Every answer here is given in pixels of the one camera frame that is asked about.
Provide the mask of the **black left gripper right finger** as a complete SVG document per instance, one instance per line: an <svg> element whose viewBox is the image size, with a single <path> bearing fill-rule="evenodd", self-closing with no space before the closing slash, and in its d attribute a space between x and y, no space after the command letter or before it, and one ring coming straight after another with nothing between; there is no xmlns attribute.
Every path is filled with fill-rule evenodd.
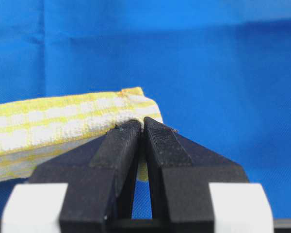
<svg viewBox="0 0 291 233"><path fill-rule="evenodd" d="M144 119L152 215L174 233L272 233L272 210L243 167Z"/></svg>

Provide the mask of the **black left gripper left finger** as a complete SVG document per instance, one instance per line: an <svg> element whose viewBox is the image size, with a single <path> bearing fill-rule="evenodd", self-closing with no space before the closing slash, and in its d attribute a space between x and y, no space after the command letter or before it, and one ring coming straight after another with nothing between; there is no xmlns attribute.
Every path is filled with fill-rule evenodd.
<svg viewBox="0 0 291 233"><path fill-rule="evenodd" d="M138 148L141 125L131 120L38 165L14 187L3 211L3 233L103 233L116 217Z"/></svg>

